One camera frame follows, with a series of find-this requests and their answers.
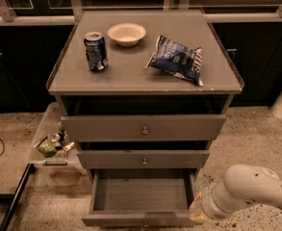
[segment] concrete floor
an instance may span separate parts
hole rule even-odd
[[[1,114],[0,138],[6,151],[0,157],[0,193],[13,193],[27,165],[31,142],[43,114]],[[267,107],[230,108],[211,147],[211,156],[196,179],[196,189],[219,182],[234,164],[269,167],[282,179],[282,119]],[[81,217],[89,210],[91,183],[73,165],[62,169],[40,167],[31,175],[9,230],[141,230],[89,228]],[[0,222],[4,216],[0,207]],[[237,212],[228,220],[195,228],[159,230],[282,230],[282,211],[258,205]]]

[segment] blue snack bag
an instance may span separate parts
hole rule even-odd
[[[200,78],[202,49],[190,49],[164,36],[159,36],[157,51],[146,67],[152,66],[169,72],[174,77],[195,81],[204,86]]]

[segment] blue can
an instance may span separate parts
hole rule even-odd
[[[101,71],[108,67],[109,60],[105,40],[99,32],[85,34],[86,58],[91,71]]]

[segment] black cabinet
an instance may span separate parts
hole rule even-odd
[[[221,23],[214,27],[244,79],[232,106],[271,105],[282,91],[282,22]]]
[[[45,111],[46,81],[72,26],[0,27],[0,112]]]

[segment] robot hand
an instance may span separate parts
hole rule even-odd
[[[222,182],[208,186],[196,197],[191,219],[222,220],[256,204],[282,210],[282,181],[268,168],[235,165],[225,171]]]

